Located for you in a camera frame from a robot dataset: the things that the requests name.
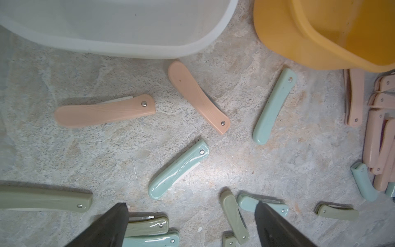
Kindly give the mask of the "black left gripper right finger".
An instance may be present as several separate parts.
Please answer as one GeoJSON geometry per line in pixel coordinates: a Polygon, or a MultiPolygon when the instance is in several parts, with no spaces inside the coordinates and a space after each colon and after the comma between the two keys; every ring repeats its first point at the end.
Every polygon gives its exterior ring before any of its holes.
{"type": "Polygon", "coordinates": [[[266,203],[257,204],[255,221],[263,247],[316,247],[316,244],[266,203]]]}

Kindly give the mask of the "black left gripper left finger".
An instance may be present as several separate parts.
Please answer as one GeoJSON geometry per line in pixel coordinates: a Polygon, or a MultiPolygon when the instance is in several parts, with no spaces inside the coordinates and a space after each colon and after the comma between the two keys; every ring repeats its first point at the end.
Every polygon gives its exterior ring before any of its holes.
{"type": "Polygon", "coordinates": [[[129,223],[125,203],[117,203],[67,244],[68,247],[121,247],[129,223]]]}

